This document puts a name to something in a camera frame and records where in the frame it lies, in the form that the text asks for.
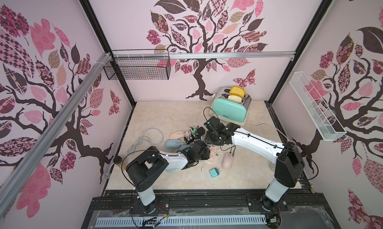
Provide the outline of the teal charger plug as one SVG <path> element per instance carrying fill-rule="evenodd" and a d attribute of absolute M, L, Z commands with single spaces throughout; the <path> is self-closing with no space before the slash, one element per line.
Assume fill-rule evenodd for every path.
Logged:
<path fill-rule="evenodd" d="M 212 178 L 215 178 L 219 175 L 219 170 L 217 168 L 213 168 L 209 170 L 209 173 Z"/>

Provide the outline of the pink power strip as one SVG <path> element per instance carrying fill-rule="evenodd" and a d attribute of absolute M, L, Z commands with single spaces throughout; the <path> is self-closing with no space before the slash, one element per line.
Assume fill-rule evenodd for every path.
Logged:
<path fill-rule="evenodd" d="M 207 162 L 214 162 L 215 158 L 217 157 L 217 146 L 210 146 L 209 147 L 209 159 Z"/>

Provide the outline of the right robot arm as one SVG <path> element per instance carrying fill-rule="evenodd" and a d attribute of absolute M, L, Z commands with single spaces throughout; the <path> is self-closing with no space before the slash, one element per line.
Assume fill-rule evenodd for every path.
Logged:
<path fill-rule="evenodd" d="M 224 125 L 216 117 L 204 123 L 206 142 L 216 146 L 244 147 L 267 159 L 275 166 L 274 178 L 260 199 L 264 210 L 272 212 L 278 207 L 288 189 L 296 186 L 304 169 L 302 154 L 293 142 L 280 143 L 250 133 L 234 123 Z"/>

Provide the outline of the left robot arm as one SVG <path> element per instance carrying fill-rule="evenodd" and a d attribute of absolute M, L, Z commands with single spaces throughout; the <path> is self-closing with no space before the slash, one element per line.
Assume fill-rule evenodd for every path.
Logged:
<path fill-rule="evenodd" d="M 162 152 L 155 146 L 141 150 L 140 153 L 127 164 L 122 173 L 127 173 L 127 180 L 133 185 L 143 207 L 142 211 L 146 214 L 156 209 L 157 201 L 152 186 L 163 172 L 186 170 L 195 167 L 200 161 L 210 159 L 210 149 L 201 140 L 177 153 Z"/>

